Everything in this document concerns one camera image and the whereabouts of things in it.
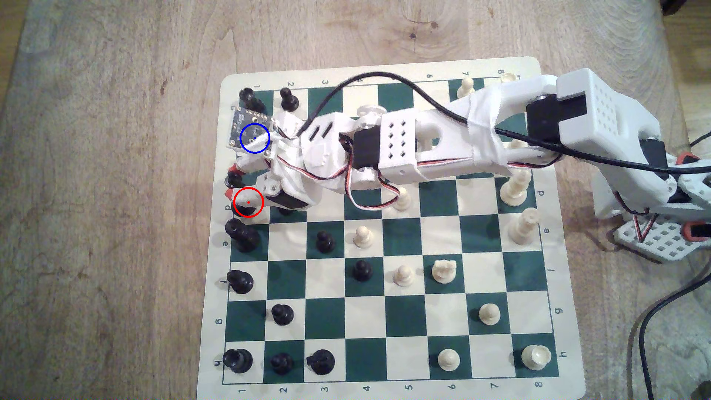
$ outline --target red circle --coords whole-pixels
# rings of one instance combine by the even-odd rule
[[[262,198],[262,208],[261,208],[259,211],[257,211],[256,214],[252,214],[252,215],[250,215],[250,216],[246,216],[246,215],[240,213],[240,210],[237,210],[237,203],[235,203],[235,202],[237,201],[237,195],[240,194],[240,192],[243,191],[243,190],[245,190],[245,189],[251,189],[251,190],[253,190],[253,191],[256,191],[257,193],[260,194],[260,197]],[[235,213],[239,214],[240,216],[243,216],[243,217],[245,217],[245,218],[254,218],[254,217],[256,217],[257,215],[259,215],[259,213],[261,213],[262,210],[264,209],[264,195],[262,195],[262,192],[261,192],[261,191],[258,191],[257,188],[254,188],[254,187],[251,187],[251,186],[245,186],[245,187],[241,188],[240,190],[238,190],[237,193],[235,193],[235,197],[232,199],[232,208],[235,210]]]

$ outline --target wooden table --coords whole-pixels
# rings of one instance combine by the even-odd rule
[[[0,120],[2,398],[195,396],[228,74],[535,56],[544,73],[591,68],[671,152],[688,143],[658,1],[135,3],[28,10]],[[610,244],[591,172],[558,168],[587,397],[643,399],[640,314],[708,253],[659,265]],[[658,398],[710,378],[710,314],[703,288],[652,320]]]

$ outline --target white chess piece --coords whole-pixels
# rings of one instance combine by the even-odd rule
[[[464,96],[468,96],[474,92],[474,80],[471,78],[464,78],[461,80],[461,86],[456,90],[456,98],[461,99]]]
[[[531,344],[521,352],[521,361],[526,368],[540,371],[550,362],[550,350],[546,346]]]
[[[526,189],[531,182],[530,169],[514,169],[513,176],[501,185],[499,196],[501,201],[509,206],[516,207],[526,201]]]
[[[436,260],[432,266],[432,277],[439,283],[450,283],[456,276],[456,261]]]
[[[367,226],[359,226],[355,230],[353,244],[360,248],[369,248],[373,244],[373,232]]]
[[[444,349],[439,352],[437,363],[445,371],[454,371],[459,367],[459,354],[452,349]]]
[[[398,286],[405,288],[410,286],[415,280],[415,272],[407,265],[401,265],[397,271],[395,271],[395,278],[393,280]]]
[[[479,308],[479,319],[486,325],[496,325],[501,319],[501,311],[496,304],[488,302]]]
[[[540,213],[537,209],[529,207],[508,226],[508,237],[520,245],[527,245],[533,240],[533,230],[538,226]]]
[[[392,206],[395,207],[395,209],[398,211],[405,211],[412,204],[412,199],[410,198],[410,194],[407,193],[406,188],[402,186],[398,186],[397,188],[398,190],[400,190],[400,197]]]

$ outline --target black chess piece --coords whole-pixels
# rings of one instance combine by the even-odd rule
[[[336,241],[333,235],[326,231],[320,231],[316,234],[316,248],[322,253],[330,253],[336,247]]]
[[[299,108],[299,98],[292,94],[291,89],[282,88],[279,94],[282,96],[282,109],[284,111],[294,112]]]
[[[274,372],[278,375],[285,375],[294,367],[294,359],[287,353],[274,355],[269,363],[272,365]]]
[[[267,109],[264,106],[264,103],[257,98],[254,90],[252,90],[251,88],[244,88],[240,90],[240,100],[244,102],[245,108],[250,111],[264,114],[265,110]]]
[[[236,374],[244,374],[252,367],[252,353],[246,349],[229,349],[223,354],[225,367]]]
[[[277,325],[288,325],[294,320],[294,310],[286,304],[276,304],[272,307],[272,317]]]
[[[358,260],[353,267],[353,277],[360,282],[365,282],[373,276],[373,266],[365,261]]]
[[[326,375],[333,371],[333,366],[336,365],[336,359],[333,354],[324,349],[317,350],[313,355],[306,358],[306,363],[318,375]]]
[[[231,270],[227,273],[227,282],[238,294],[244,295],[254,287],[255,280],[250,273],[240,270]]]
[[[225,223],[225,232],[227,232],[227,235],[230,235],[230,237],[235,241],[237,249],[243,253],[256,249],[262,241],[260,234],[256,229],[245,225],[236,218],[230,219],[227,223]]]
[[[242,183],[242,175],[235,171],[227,171],[227,177],[225,177],[225,186],[229,188],[243,188],[245,184]]]

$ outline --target chessboard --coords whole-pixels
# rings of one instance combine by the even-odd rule
[[[461,60],[407,65],[378,65],[310,71],[244,73],[224,79],[220,91],[213,203],[201,333],[198,399],[578,399],[584,395],[579,333],[563,236],[553,166],[533,170],[525,202],[517,207],[498,196],[505,177],[487,173],[405,185],[412,197],[406,211],[392,207],[361,211],[343,195],[324,190],[321,203],[308,211],[282,215],[264,207],[241,218],[260,235],[253,251],[241,253],[225,233],[233,217],[225,196],[225,175],[235,161],[226,144],[238,93],[253,88],[266,113],[281,110],[279,89],[299,98],[294,114],[306,119],[331,88],[355,74],[385,70],[418,84],[435,100],[456,99],[461,79],[474,89],[540,74],[534,58]],[[432,108],[417,93],[389,78],[368,78],[334,96],[321,114],[357,117],[361,105],[388,111]],[[525,115],[500,127],[525,134]],[[254,184],[263,172],[243,177]],[[353,192],[359,204],[380,204],[392,194]],[[535,207],[540,225],[526,246],[509,239],[508,224]],[[373,245],[353,245],[359,226],[374,235]],[[336,239],[330,253],[316,249],[316,233]],[[441,284],[432,277],[436,260],[455,260],[456,275]],[[370,280],[353,277],[366,260]],[[415,270],[411,286],[393,283],[400,265]],[[229,270],[248,272],[253,289],[237,294],[228,285]],[[478,310],[493,303],[501,311],[495,325],[479,320]],[[289,305],[294,320],[274,322],[273,305]],[[521,353],[530,344],[552,355],[533,371]],[[229,349],[246,349],[251,368],[241,374],[223,365]],[[318,375],[306,357],[327,349],[333,370]],[[437,362],[443,349],[460,356],[454,371]],[[272,356],[288,353],[294,367],[276,374]]]

